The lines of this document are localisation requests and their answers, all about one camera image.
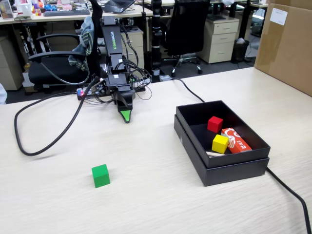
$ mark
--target chair armrest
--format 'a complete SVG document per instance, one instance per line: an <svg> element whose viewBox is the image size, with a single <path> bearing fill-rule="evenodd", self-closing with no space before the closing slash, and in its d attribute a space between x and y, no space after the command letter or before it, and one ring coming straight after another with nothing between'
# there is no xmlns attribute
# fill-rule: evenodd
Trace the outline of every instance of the chair armrest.
<svg viewBox="0 0 312 234"><path fill-rule="evenodd" d="M58 33L58 34L50 34L50 35L45 35L42 37L38 37L37 40L45 40L47 38L55 38L55 37L72 37L75 38L78 43L79 43L79 35L75 35L75 34L62 34L62 33Z"/></svg>
<svg viewBox="0 0 312 234"><path fill-rule="evenodd" d="M53 52L44 52L36 55L30 56L28 59L30 61L36 61L41 63L41 59L44 57L52 57L52 56L75 56L76 58L80 60L84 60L86 58L86 55L80 52L74 52L74 51L53 51Z"/></svg>

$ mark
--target red cube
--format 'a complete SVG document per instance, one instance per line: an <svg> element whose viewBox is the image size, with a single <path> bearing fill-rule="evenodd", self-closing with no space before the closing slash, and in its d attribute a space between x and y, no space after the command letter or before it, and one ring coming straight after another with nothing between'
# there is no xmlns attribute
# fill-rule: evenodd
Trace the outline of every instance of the red cube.
<svg viewBox="0 0 312 234"><path fill-rule="evenodd" d="M208 120L208 127L207 129L217 133L222 129L222 123L223 123L223 119L212 116L210 120Z"/></svg>

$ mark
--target wooden block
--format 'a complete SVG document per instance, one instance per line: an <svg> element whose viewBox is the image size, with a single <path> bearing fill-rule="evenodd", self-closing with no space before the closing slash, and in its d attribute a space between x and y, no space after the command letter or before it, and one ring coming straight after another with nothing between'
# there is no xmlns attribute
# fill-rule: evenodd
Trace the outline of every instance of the wooden block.
<svg viewBox="0 0 312 234"><path fill-rule="evenodd" d="M208 120L207 129L214 133L217 133L222 129L222 123L223 119L212 116L210 120Z"/></svg>
<svg viewBox="0 0 312 234"><path fill-rule="evenodd" d="M213 151L224 154L228 147L229 139L226 136L216 135L213 141Z"/></svg>
<svg viewBox="0 0 312 234"><path fill-rule="evenodd" d="M106 164L92 168L92 175L95 187L101 187L110 184L108 170Z"/></svg>

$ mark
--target keyboard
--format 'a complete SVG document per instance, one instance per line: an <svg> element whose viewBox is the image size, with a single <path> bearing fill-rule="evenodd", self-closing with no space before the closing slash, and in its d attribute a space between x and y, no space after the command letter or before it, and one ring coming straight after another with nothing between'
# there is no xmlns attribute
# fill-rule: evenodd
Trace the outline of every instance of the keyboard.
<svg viewBox="0 0 312 234"><path fill-rule="evenodd" d="M120 7L120 8L124 8L126 6L129 6L129 2L125 2L125 1L108 1L105 6L116 6L116 7Z"/></svg>
<svg viewBox="0 0 312 234"><path fill-rule="evenodd" d="M43 16L81 16L89 15L89 10L73 10L73 11L46 11Z"/></svg>

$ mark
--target yellow cube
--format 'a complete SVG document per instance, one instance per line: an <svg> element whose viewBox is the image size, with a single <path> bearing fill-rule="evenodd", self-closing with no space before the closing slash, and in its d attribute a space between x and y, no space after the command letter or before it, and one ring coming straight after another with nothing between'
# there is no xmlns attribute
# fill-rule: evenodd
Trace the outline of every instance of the yellow cube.
<svg viewBox="0 0 312 234"><path fill-rule="evenodd" d="M229 139L226 136L216 135L213 141L213 151L224 154L228 147Z"/></svg>

